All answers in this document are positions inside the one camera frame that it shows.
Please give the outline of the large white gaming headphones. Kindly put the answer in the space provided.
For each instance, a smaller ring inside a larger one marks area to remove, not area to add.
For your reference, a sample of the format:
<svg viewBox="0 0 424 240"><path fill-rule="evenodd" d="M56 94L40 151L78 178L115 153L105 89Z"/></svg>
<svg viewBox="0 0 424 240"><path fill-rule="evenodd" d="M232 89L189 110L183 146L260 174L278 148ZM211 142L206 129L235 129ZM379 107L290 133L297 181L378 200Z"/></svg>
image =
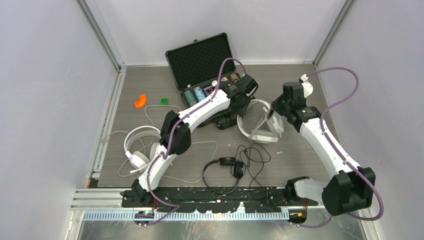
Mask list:
<svg viewBox="0 0 424 240"><path fill-rule="evenodd" d="M250 101L247 109L254 105L261 104L264 111L262 118L256 124L252 131L247 131L243 125L243 117L237 116L237 126L240 132L251 141L268 144L276 143L284 133L284 123L282 117L272 111L271 104L262 99L253 99Z"/></svg>

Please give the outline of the black on-ear headphones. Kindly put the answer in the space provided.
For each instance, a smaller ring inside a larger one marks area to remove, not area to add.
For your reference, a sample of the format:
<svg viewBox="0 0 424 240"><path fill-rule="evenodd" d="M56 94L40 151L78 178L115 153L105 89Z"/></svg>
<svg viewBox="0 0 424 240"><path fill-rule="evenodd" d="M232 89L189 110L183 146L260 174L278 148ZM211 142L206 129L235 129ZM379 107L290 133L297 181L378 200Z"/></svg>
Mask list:
<svg viewBox="0 0 424 240"><path fill-rule="evenodd" d="M259 143L252 143L249 147L241 144L237 147L235 156L220 157L208 162L203 167L201 179L210 191L222 196L235 192L239 187L240 180L243 178L246 172L251 177L251 181L248 186L249 188L252 186L253 182L262 187L262 185L257 180L257 177L265 168L266 163L269 163L271 160L272 157L270 153ZM261 169L255 175L250 172L252 162L262 164ZM214 164L230 167L230 173L236 179L235 185L230 190L221 190L223 187L213 188L208 185L205 176L209 167Z"/></svg>

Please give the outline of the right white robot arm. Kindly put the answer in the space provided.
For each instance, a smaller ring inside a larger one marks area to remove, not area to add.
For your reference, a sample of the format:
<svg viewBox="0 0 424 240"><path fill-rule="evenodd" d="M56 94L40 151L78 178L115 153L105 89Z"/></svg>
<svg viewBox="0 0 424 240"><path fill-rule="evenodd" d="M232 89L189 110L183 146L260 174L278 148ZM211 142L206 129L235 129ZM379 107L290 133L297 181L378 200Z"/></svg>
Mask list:
<svg viewBox="0 0 424 240"><path fill-rule="evenodd" d="M306 97L312 90L309 82L284 83L282 94L271 103L271 111L286 118L309 142L324 164L329 181L307 176L289 179L285 198L291 205L299 205L304 199L322 203L332 216L369 208L376 175L370 167L363 168L354 161L332 135L319 110L307 106Z"/></svg>

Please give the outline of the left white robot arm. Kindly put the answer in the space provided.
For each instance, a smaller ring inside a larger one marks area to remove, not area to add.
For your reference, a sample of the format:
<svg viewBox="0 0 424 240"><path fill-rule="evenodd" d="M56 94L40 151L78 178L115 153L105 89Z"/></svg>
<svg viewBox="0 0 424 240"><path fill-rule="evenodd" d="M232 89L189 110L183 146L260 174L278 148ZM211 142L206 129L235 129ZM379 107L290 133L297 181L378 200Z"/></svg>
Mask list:
<svg viewBox="0 0 424 240"><path fill-rule="evenodd" d="M160 130L154 158L131 186L135 202L141 207L148 207L153 202L153 191L163 174L177 156L190 148L191 133L200 124L224 110L243 115L257 89L258 83L248 74L236 82L221 78L213 92L194 106L178 113L169 111Z"/></svg>

